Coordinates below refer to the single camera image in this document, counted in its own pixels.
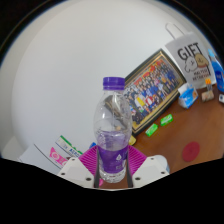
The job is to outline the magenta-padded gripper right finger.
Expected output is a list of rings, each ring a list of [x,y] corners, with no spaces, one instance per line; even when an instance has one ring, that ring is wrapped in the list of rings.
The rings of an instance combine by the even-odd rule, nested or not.
[[[162,155],[147,157],[142,152],[129,147],[128,171],[132,186],[140,188],[169,175],[169,165]]]

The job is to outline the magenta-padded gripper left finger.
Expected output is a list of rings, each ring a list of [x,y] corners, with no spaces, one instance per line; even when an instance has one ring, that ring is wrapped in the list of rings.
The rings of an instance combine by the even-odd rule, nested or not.
[[[72,157],[58,173],[58,176],[84,188],[99,187],[99,166],[97,147],[88,149],[78,158]]]

